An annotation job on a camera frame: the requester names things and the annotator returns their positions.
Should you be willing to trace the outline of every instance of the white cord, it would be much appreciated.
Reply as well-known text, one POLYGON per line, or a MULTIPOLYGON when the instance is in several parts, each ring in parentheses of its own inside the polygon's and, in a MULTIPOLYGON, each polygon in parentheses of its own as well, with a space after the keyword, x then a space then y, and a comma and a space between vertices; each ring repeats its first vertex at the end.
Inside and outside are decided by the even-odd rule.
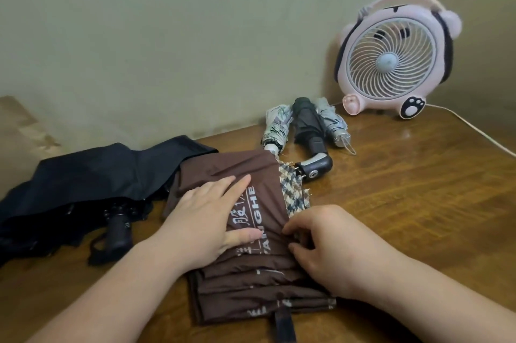
POLYGON ((516 153, 507 149, 504 145, 502 145, 501 143, 495 141, 493 138, 491 138, 489 135, 487 135, 485 132, 483 132, 482 130, 480 130, 478 127, 475 127, 474 125, 472 125, 470 122, 468 122, 465 118, 463 118, 461 115, 459 115, 457 112, 453 112, 451 109, 449 108, 446 108, 446 107, 442 107, 442 106, 439 106, 439 105, 434 105, 434 104, 427 104, 428 107, 435 107, 435 108, 441 108, 441 109, 445 109, 446 111, 449 111, 451 112, 452 114, 454 114, 457 118, 461 119, 461 121, 463 121, 465 124, 467 124, 469 127, 471 127, 472 129, 474 129, 475 131, 477 131, 478 133, 480 133, 482 136, 484 136, 485 138, 487 138, 487 140, 489 140, 490 142, 492 142, 493 144, 495 144, 496 146, 498 146, 500 149, 502 149, 503 151, 505 151, 506 153, 509 153, 511 156, 513 157, 516 157, 516 153))

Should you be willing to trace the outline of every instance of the black paw print foot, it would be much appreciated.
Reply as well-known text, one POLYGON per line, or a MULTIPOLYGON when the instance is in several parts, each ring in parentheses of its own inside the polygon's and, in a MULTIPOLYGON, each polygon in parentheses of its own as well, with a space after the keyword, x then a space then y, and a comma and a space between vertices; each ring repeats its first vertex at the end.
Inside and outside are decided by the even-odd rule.
POLYGON ((418 113, 421 112, 426 102, 417 97, 411 97, 405 100, 402 105, 401 110, 399 111, 399 115, 403 119, 411 119, 415 117, 418 113))

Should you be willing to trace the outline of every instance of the brown fabric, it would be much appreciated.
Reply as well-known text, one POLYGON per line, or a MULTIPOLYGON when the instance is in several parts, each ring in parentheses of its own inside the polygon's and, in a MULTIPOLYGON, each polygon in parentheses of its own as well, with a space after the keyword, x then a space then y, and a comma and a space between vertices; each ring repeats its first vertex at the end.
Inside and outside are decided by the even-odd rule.
POLYGON ((188 190, 226 176, 235 175, 238 181, 251 174, 251 183, 230 212, 227 230, 264 231, 261 239, 227 250, 216 262, 188 276, 198 323, 265 316, 275 311, 281 300, 287 301, 293 312, 332 306, 334 299, 326 292, 305 287, 312 281, 288 250, 294 238, 281 233, 289 217, 279 165, 274 155, 264 150, 214 153, 181 164, 164 216, 188 190))
POLYGON ((307 279, 308 276, 301 270, 256 269, 211 279, 204 279, 198 275, 197 292, 199 294, 226 293, 228 291, 247 290, 255 287, 289 285, 294 282, 299 284, 307 279))

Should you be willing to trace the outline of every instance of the wooden table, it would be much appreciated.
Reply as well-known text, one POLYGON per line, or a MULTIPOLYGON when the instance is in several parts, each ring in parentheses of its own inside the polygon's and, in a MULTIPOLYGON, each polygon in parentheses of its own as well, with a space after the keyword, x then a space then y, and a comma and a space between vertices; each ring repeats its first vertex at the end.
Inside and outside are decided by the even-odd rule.
MULTIPOLYGON (((358 155, 331 149, 334 167, 308 187, 313 204, 338 204, 393 246, 516 310, 516 159, 450 113, 427 108, 410 121, 386 114, 346 118, 358 155)), ((263 126, 204 138, 220 151, 259 146, 263 126)), ((306 158, 288 144, 284 161, 306 158)), ((163 203, 134 225, 141 241, 154 233, 163 203)), ((87 236, 42 259, 0 269, 0 341, 21 342, 91 286, 108 267, 86 266, 87 236)), ((386 314, 358 302, 295 315, 299 342, 417 341, 386 314)), ((268 342, 267 320, 195 327, 180 279, 141 335, 142 342, 268 342)))

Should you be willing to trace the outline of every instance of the person's left hand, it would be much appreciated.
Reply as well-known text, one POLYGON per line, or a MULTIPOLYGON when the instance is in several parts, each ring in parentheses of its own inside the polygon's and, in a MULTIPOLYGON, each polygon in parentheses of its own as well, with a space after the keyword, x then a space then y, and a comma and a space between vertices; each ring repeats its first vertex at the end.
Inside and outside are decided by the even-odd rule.
POLYGON ((251 175, 226 192, 234 181, 235 176, 225 177, 186 192, 154 235, 174 247, 185 272, 214 262, 228 248, 261 238, 262 232, 256 228, 225 231, 229 213, 251 175))

